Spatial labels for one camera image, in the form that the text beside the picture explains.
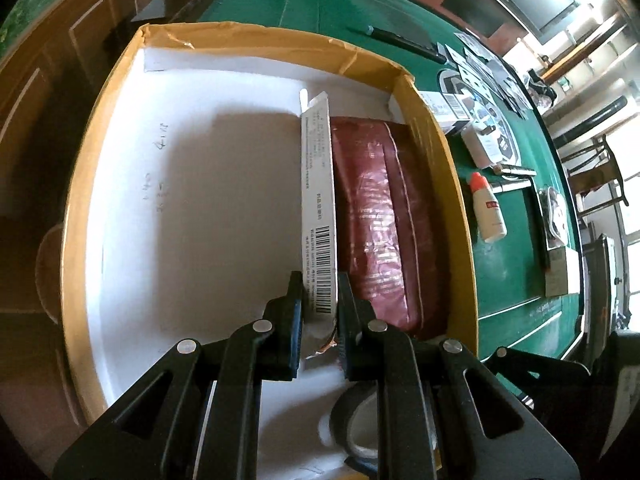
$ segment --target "black marker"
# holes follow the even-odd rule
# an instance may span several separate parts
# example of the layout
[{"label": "black marker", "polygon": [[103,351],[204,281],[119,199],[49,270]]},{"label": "black marker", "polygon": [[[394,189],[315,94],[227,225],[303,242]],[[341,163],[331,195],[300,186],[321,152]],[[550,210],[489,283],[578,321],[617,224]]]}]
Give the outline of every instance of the black marker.
[{"label": "black marker", "polygon": [[381,28],[376,28],[372,25],[369,25],[369,27],[367,27],[367,35],[371,36],[374,40],[384,41],[385,43],[391,44],[393,46],[404,48],[409,52],[413,52],[418,56],[431,59],[432,61],[440,63],[441,65],[444,65],[447,62],[447,58],[438,53],[436,50],[433,50],[432,48],[426,47],[419,43],[415,43],[415,41],[408,40],[407,38],[403,38],[402,36],[399,36],[394,32],[389,32],[388,30],[383,30]]}]

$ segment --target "green table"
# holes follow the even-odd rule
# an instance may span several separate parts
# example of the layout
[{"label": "green table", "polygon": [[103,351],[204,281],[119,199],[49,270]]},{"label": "green table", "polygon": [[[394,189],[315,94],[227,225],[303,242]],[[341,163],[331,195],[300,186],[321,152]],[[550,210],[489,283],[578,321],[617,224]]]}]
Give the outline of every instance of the green table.
[{"label": "green table", "polygon": [[[460,30],[410,0],[214,0],[198,18],[201,22],[245,22],[316,32],[348,41],[398,62],[415,76],[420,90],[439,91],[437,75],[443,66],[364,34],[367,25],[386,30],[412,27],[428,31],[435,42],[463,53],[454,35]],[[538,187],[563,190],[559,162],[551,151],[534,112],[523,120],[496,99],[518,141],[522,164],[538,172]],[[476,171],[459,136],[450,139],[463,190]],[[479,308],[479,356],[488,357],[497,346],[561,356],[577,336],[576,320],[582,297],[544,298],[544,272],[530,206],[522,192],[500,195],[508,235],[495,244],[478,239],[470,218]],[[570,246],[577,248],[577,222],[570,218]]]}]

